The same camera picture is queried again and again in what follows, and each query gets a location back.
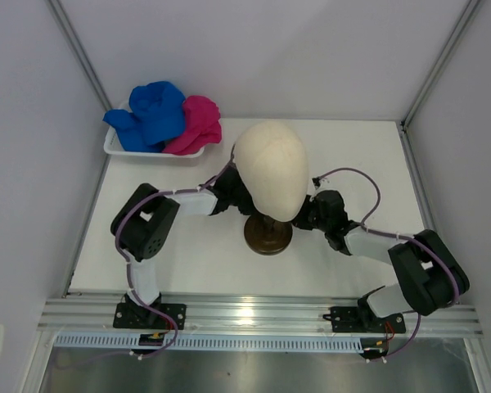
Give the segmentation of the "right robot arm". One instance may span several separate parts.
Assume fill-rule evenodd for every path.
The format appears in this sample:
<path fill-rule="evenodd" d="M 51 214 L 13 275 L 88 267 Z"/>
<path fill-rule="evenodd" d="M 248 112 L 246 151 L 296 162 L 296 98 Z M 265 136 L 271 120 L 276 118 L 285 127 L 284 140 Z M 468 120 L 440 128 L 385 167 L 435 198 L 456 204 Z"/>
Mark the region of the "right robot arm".
<path fill-rule="evenodd" d="M 398 282 L 377 288 L 358 300 L 360 327 L 374 331 L 392 314 L 428 316 L 454 305 L 470 289 L 470 280 L 433 230 L 416 235 L 385 233 L 348 217 L 342 196 L 326 190 L 307 196 L 292 224 L 323 232 L 330 248 L 391 266 Z"/>

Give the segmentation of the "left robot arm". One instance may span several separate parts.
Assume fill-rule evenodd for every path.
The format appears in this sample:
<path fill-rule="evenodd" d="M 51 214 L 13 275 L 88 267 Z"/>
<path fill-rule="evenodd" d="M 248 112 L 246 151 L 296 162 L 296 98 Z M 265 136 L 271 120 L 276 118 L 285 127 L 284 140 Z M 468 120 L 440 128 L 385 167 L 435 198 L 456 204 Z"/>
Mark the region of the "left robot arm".
<path fill-rule="evenodd" d="M 236 207 L 249 216 L 256 212 L 252 197 L 237 169 L 230 165 L 208 181 L 192 188 L 159 190 L 140 184 L 110 226 L 115 249 L 126 264 L 126 303 L 132 318 L 151 328 L 164 317 L 161 291 L 152 259 L 162 250 L 176 219 L 212 216 Z"/>

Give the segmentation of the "blue baseball cap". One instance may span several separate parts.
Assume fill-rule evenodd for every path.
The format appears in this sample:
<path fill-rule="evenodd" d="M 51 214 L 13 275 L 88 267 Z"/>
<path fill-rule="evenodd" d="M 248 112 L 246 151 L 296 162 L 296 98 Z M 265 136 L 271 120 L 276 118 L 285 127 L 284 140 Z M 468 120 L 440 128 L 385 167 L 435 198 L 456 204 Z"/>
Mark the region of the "blue baseball cap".
<path fill-rule="evenodd" d="M 141 125 L 142 138 L 155 145 L 182 135 L 186 129 L 183 93 L 168 81 L 137 86 L 128 104 Z"/>

